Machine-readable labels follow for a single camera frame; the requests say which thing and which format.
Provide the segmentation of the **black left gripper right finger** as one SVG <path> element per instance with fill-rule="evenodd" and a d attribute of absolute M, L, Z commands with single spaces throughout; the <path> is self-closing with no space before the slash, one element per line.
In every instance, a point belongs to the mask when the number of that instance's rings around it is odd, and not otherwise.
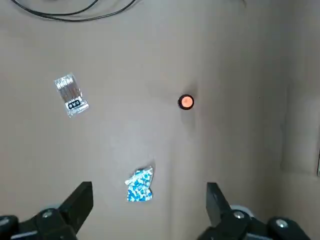
<path fill-rule="evenodd" d="M 246 208 L 232 208 L 216 182 L 206 184 L 206 211 L 211 225 L 198 240 L 309 240 L 300 225 L 275 216 L 266 223 Z"/>

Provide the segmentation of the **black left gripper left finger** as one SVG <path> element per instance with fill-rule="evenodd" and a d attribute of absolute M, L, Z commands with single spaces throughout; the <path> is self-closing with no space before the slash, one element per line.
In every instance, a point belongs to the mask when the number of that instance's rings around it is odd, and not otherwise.
<path fill-rule="evenodd" d="M 2 240 L 76 240 L 94 206 L 93 184 L 83 181 L 57 208 L 41 210 L 20 222 L 15 215 L 0 217 Z"/>

